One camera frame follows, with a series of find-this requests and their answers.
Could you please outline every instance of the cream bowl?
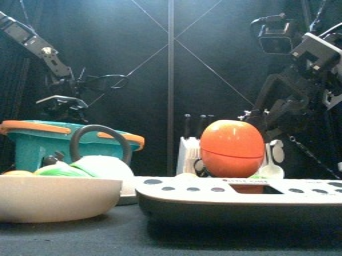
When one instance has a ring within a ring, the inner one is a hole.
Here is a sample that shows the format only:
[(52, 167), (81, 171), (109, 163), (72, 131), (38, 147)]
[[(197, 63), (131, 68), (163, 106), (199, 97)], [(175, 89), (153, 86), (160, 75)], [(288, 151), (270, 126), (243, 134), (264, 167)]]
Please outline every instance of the cream bowl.
[(105, 213), (120, 198), (121, 180), (0, 175), (0, 222), (80, 220)]

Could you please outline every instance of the black curtain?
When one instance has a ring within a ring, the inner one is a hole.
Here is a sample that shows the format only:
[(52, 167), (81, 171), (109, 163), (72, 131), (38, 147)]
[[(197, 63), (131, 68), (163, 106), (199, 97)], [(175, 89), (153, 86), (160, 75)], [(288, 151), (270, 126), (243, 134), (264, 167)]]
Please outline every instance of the black curtain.
[[(288, 57), (266, 55), (260, 51), (250, 35), (250, 22), (258, 17), (284, 12), (288, 18), (296, 19), (302, 32), (306, 30), (303, 1), (298, 0), (175, 0), (172, 26), (168, 24), (169, 1), (37, 2), (24, 1), (30, 22), (38, 35), (57, 49), (62, 62), (72, 67), (75, 77), (84, 68), (84, 77), (129, 75), (129, 83), (123, 89), (105, 95), (87, 91), (81, 97), (91, 105), (85, 112), (89, 123), (145, 138), (145, 147), (132, 158), (136, 175), (165, 175), (169, 171), (168, 158), (173, 163), (171, 168), (175, 168), (185, 113), (192, 115), (193, 122), (200, 114), (212, 114), (215, 119), (236, 119), (243, 110), (251, 109), (267, 75), (288, 65)], [(314, 14), (320, 1), (307, 3)], [(331, 8), (331, 12), (338, 16), (336, 9)], [(4, 1), (0, 10), (25, 22), (18, 1)], [(327, 16), (323, 27), (332, 23), (331, 16)], [(169, 57), (171, 28), (175, 39)], [(12, 86), (1, 82), (5, 90), (1, 89), (0, 93), (8, 94), (13, 90), (8, 97), (10, 107), (0, 110), (4, 113), (1, 120), (41, 119), (34, 101), (48, 95), (44, 65), (34, 58), (24, 62), (25, 54), (2, 36), (1, 44), (1, 55), (8, 56), (1, 61), (1, 72), (8, 70), (1, 81), (8, 77)], [(14, 62), (10, 52), (22, 59), (21, 62)], [(171, 97), (169, 64), (173, 65)], [(172, 124), (168, 122), (169, 100)], [(169, 125), (171, 154), (167, 150)], [(315, 163), (310, 165), (307, 157), (292, 150), (291, 143), (287, 147), (287, 155), (294, 162), (287, 167), (288, 177), (320, 173)], [(303, 174), (299, 169), (307, 165), (310, 168), (314, 166), (314, 171)]]

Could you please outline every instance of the orange ball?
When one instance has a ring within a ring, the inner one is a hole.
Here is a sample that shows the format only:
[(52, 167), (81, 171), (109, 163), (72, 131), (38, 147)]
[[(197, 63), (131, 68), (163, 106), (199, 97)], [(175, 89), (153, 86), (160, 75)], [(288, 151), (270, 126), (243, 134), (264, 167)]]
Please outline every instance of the orange ball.
[(247, 178), (259, 169), (264, 142), (256, 128), (242, 121), (219, 120), (200, 137), (200, 157), (216, 177)]

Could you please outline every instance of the black table surface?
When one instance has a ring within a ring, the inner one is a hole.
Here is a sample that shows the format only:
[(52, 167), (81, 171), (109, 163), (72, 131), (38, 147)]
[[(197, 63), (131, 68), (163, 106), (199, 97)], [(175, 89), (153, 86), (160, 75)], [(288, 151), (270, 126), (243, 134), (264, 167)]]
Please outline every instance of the black table surface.
[(342, 255), (340, 227), (172, 226), (136, 204), (79, 221), (0, 224), (1, 256), (322, 254)]

